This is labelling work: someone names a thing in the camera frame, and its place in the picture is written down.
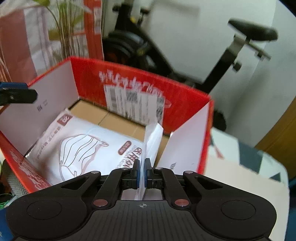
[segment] cardboard box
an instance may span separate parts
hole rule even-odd
[[[0,148],[28,192],[51,184],[24,155],[58,114],[79,99],[89,103],[79,101],[71,109],[73,114],[139,140],[145,134],[143,126],[106,108],[141,124],[157,116],[165,134],[174,131],[169,140],[163,137],[161,141],[160,163],[171,166],[178,158],[178,171],[181,166],[201,174],[204,171],[213,101],[202,92],[142,70],[80,58],[65,60],[29,87],[38,93],[34,104],[10,105],[0,113]]]
[[[93,124],[97,124],[111,131],[116,131],[120,134],[134,137],[141,142],[144,141],[144,126],[120,117],[119,115],[116,115],[114,113],[108,112],[106,109],[96,106],[93,103],[87,102],[85,100],[80,100],[70,110],[71,113],[76,117],[85,119]],[[160,160],[168,139],[168,136],[163,135],[154,163],[155,167]]]

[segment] blue clamp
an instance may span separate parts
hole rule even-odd
[[[26,83],[0,82],[0,89],[28,89]]]

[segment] printed mask illustration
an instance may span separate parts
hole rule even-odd
[[[109,144],[86,134],[65,138],[59,155],[59,172],[63,181],[83,174],[100,147],[106,146]]]

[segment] green wire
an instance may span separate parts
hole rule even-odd
[[[3,193],[3,194],[0,194],[0,196],[2,196],[2,195],[10,195],[10,196],[12,196],[10,193]],[[3,203],[0,203],[0,210],[3,209],[9,201],[10,201],[10,200],[8,200],[8,201],[6,201],[6,202],[3,202]]]

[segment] bike seat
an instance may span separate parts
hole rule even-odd
[[[278,39],[274,28],[258,25],[241,19],[231,18],[228,23],[254,41],[272,41]]]

